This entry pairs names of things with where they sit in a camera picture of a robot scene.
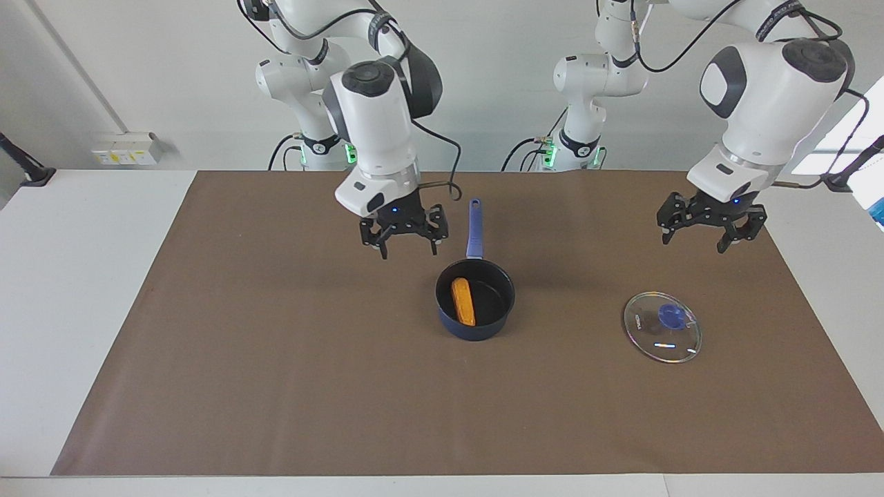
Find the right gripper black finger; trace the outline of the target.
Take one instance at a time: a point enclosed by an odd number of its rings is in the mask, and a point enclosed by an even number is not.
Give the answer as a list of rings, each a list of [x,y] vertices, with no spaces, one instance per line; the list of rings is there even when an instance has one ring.
[[[448,239],[448,221],[441,204],[433,205],[429,210],[425,210],[424,214],[426,214],[430,249],[432,249],[433,256],[436,257],[439,245]]]
[[[362,243],[378,249],[382,259],[388,259],[387,241],[394,235],[394,224],[378,218],[363,217],[359,224]]]

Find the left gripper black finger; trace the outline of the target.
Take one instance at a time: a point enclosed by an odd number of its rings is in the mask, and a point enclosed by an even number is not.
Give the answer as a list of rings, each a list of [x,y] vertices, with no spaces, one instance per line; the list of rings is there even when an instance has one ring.
[[[665,202],[657,211],[657,226],[661,229],[661,242],[669,245],[675,232],[691,226],[691,218],[697,204],[697,196],[684,196],[678,192],[671,192]]]
[[[767,220],[764,207],[749,207],[738,215],[722,216],[720,223],[725,233],[717,243],[717,252],[723,254],[740,240],[754,240]]]

